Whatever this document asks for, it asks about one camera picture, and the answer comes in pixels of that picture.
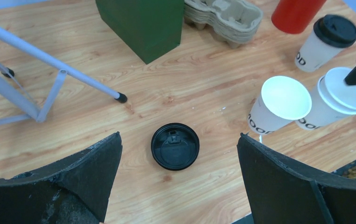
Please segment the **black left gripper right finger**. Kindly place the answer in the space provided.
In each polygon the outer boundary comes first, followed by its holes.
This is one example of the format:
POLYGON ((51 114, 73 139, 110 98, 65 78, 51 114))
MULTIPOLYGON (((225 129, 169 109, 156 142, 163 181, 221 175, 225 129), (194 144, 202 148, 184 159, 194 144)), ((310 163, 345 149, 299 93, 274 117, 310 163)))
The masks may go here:
POLYGON ((242 133, 237 152, 256 224, 356 224, 356 180, 281 154, 242 133))

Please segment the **black coffee cup lid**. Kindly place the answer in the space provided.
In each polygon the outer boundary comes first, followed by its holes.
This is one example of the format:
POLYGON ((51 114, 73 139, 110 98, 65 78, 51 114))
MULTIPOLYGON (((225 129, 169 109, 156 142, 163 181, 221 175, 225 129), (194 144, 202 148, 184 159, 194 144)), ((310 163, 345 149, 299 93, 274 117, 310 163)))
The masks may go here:
POLYGON ((315 35, 325 44, 348 48, 356 42, 356 25, 346 17, 327 14, 313 25, 315 35))

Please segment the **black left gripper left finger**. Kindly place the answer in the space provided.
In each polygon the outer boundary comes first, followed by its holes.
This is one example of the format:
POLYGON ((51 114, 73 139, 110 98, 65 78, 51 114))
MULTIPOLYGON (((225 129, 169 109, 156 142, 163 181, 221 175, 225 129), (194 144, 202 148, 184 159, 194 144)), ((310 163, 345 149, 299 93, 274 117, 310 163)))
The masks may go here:
POLYGON ((99 224, 121 160, 113 133, 46 166, 0 179, 0 224, 99 224))

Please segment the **white paper coffee cup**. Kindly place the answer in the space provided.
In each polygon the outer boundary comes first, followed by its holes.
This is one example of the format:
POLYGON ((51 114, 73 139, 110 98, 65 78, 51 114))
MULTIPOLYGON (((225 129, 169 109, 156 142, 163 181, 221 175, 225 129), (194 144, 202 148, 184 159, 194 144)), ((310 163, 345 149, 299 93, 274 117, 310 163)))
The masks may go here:
POLYGON ((340 53, 336 48, 324 43, 314 31, 310 33, 295 57, 295 65, 304 72, 314 72, 340 53))

